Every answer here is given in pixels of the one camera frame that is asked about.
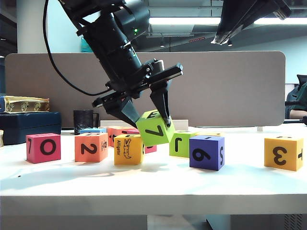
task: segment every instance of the person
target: person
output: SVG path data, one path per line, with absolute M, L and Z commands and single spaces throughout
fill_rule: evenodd
M 290 110 L 290 119 L 303 119 L 307 116 L 307 83 L 303 84 L 297 94 L 298 104 L 292 106 Z

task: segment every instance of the office chair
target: office chair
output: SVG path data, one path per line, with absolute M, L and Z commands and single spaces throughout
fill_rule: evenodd
M 299 104 L 299 102 L 296 100 L 297 94 L 299 90 L 301 89 L 302 85 L 304 85 L 307 82 L 307 75 L 297 74 L 296 76 L 298 78 L 299 84 L 296 85 L 294 89 L 288 93 L 287 99 L 284 103 L 285 104 L 285 110 L 284 110 L 285 119 L 290 119 L 291 106 L 295 104 Z

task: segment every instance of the robotic arm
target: robotic arm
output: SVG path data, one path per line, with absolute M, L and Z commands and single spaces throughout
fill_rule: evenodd
M 110 81 L 107 92 L 93 102 L 108 114 L 136 127 L 140 115 L 132 99 L 151 88 L 150 98 L 169 127 L 168 87 L 170 80 L 182 75 L 182 65 L 164 70 L 162 60 L 141 63 L 130 41 L 144 33 L 149 25 L 149 10 L 140 0 L 59 0 L 64 11 L 92 48 Z M 98 19 L 84 17 L 100 12 Z

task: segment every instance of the gray partition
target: gray partition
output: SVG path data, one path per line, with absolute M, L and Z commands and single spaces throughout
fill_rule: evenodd
M 142 62 L 163 59 L 165 68 L 183 64 L 184 75 L 169 89 L 173 119 L 190 126 L 274 126 L 284 119 L 285 56 L 281 52 L 139 53 Z M 53 54 L 60 71 L 88 92 L 105 90 L 108 77 L 94 54 Z M 73 109 L 89 109 L 96 97 L 83 95 L 54 71 L 47 54 L 11 54 L 5 59 L 8 95 L 50 98 L 51 111 L 72 127 Z M 150 90 L 135 100 L 140 112 L 154 109 Z M 102 119 L 114 120 L 103 108 Z

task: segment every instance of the blue cube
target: blue cube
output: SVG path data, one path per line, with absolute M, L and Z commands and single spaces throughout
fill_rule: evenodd
M 106 128 L 85 128 L 80 130 L 81 133 L 106 133 Z
M 224 137 L 199 135 L 189 145 L 190 167 L 218 171 L 224 165 Z

